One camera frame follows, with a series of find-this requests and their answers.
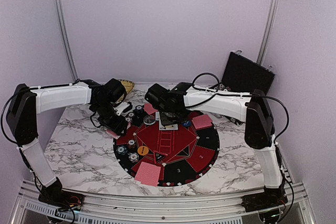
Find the red playing card deck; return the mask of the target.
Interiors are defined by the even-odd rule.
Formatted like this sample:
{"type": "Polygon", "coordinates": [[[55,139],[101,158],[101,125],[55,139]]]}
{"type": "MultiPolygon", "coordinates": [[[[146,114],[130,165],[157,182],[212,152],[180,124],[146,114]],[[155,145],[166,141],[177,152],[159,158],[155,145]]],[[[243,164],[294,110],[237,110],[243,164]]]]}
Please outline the red playing card deck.
{"type": "Polygon", "coordinates": [[[120,137],[120,135],[118,135],[117,133],[115,133],[114,131],[110,129],[107,129],[106,132],[110,134],[114,139],[118,139],[120,137]]]}

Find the blue round blind button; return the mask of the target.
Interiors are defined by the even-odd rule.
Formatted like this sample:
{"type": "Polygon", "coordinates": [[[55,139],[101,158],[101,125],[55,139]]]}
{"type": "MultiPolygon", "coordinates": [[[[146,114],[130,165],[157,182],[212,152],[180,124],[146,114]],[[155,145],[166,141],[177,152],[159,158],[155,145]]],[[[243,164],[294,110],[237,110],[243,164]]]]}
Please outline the blue round blind button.
{"type": "Polygon", "coordinates": [[[185,121],[181,124],[184,127],[190,127],[191,126],[191,121],[185,121]]]}

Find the clear round dealer button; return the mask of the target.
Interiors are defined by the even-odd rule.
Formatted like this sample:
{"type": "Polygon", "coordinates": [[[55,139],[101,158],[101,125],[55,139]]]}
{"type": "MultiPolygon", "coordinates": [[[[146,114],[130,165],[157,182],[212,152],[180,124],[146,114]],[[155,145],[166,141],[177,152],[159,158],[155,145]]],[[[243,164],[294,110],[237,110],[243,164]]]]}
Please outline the clear round dealer button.
{"type": "Polygon", "coordinates": [[[154,115],[147,115],[143,118],[143,123],[147,126],[153,125],[156,122],[156,118],[154,115]]]}

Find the dealt red card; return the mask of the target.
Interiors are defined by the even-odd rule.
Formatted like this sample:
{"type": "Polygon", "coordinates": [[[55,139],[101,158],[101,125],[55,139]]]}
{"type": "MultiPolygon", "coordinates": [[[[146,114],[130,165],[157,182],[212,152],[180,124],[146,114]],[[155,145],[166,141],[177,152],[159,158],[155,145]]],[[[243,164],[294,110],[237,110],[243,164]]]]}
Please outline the dealt red card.
{"type": "Polygon", "coordinates": [[[155,115],[157,112],[157,109],[155,109],[150,103],[146,103],[144,105],[144,110],[148,115],[155,115]]]}
{"type": "Polygon", "coordinates": [[[135,180],[143,182],[146,180],[146,178],[151,173],[152,168],[154,168],[155,165],[152,165],[150,163],[142,162],[139,166],[139,169],[135,175],[135,180]]]}
{"type": "Polygon", "coordinates": [[[202,114],[192,118],[192,124],[196,130],[212,127],[213,120],[207,115],[202,114]]]}
{"type": "Polygon", "coordinates": [[[159,166],[153,166],[150,173],[150,185],[157,186],[160,178],[161,168],[159,166]]]}

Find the black triangular button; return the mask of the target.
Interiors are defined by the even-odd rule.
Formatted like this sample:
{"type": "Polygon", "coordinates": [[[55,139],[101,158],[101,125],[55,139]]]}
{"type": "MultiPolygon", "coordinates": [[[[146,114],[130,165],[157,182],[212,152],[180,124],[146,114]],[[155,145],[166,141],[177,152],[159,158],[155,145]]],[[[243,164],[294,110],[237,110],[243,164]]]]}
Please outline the black triangular button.
{"type": "Polygon", "coordinates": [[[154,151],[153,155],[154,155],[153,157],[154,157],[154,163],[155,164],[157,164],[159,161],[161,161],[162,159],[167,157],[167,154],[161,153],[161,152],[158,152],[158,151],[154,151]]]}

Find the orange round blind button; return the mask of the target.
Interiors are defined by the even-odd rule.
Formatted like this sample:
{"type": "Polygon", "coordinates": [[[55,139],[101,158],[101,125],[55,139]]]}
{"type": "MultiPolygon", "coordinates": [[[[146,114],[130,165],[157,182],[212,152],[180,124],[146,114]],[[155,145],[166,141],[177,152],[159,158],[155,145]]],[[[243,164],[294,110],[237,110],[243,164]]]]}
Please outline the orange round blind button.
{"type": "Polygon", "coordinates": [[[137,150],[138,154],[141,156],[146,156],[149,153],[149,148],[147,146],[140,146],[137,150]]]}

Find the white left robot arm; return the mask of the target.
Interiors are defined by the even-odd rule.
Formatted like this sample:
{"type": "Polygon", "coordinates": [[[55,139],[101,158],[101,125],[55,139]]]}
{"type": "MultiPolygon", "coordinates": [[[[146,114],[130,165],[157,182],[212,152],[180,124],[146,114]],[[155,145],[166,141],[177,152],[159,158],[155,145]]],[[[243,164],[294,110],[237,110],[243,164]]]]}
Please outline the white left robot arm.
{"type": "Polygon", "coordinates": [[[55,186],[59,180],[39,141],[38,131],[44,125],[42,120],[69,106],[88,105],[89,110],[97,115],[100,127],[121,136],[129,125],[122,116],[128,107],[126,96],[124,85],[117,79],[105,84],[86,79],[50,86],[29,87],[22,83],[6,101],[1,112],[1,125],[7,124],[11,136],[4,134],[4,137],[16,144],[28,168],[47,187],[45,196],[54,205],[63,205],[67,198],[66,193],[55,186]]]}

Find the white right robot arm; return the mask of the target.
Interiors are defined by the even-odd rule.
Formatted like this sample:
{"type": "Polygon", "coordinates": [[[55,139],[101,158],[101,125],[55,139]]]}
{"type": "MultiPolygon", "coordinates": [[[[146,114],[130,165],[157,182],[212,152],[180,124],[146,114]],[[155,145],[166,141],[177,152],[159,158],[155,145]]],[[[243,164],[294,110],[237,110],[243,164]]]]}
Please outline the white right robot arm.
{"type": "Polygon", "coordinates": [[[159,111],[163,125],[188,121],[192,111],[224,115],[245,124],[245,142],[252,148],[261,165],[267,190],[260,195],[260,203],[271,207],[280,199],[278,188],[284,184],[280,154],[276,147],[274,117],[268,100],[279,100],[254,92],[232,92],[206,88],[195,82],[180,82],[173,89],[159,84],[150,87],[146,100],[159,111]]]}

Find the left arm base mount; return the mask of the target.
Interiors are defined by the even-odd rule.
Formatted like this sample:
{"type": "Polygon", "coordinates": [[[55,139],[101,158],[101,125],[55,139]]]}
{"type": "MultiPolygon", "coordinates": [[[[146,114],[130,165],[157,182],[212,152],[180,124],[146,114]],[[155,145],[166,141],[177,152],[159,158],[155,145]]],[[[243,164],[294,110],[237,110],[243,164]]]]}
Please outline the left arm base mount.
{"type": "Polygon", "coordinates": [[[58,207],[59,211],[80,210],[84,196],[79,193],[64,191],[59,178],[50,186],[42,186],[38,200],[58,207]]]}

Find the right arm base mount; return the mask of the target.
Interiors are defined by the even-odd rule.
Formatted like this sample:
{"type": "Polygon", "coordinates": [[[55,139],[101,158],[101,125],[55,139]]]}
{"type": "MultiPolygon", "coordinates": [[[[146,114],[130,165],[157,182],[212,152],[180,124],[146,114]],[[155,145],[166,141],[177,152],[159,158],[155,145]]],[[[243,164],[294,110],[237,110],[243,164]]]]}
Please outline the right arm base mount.
{"type": "Polygon", "coordinates": [[[242,206],[246,212],[252,212],[284,205],[288,202],[284,185],[285,181],[282,180],[278,188],[267,188],[265,186],[261,193],[245,195],[242,197],[242,206]]]}

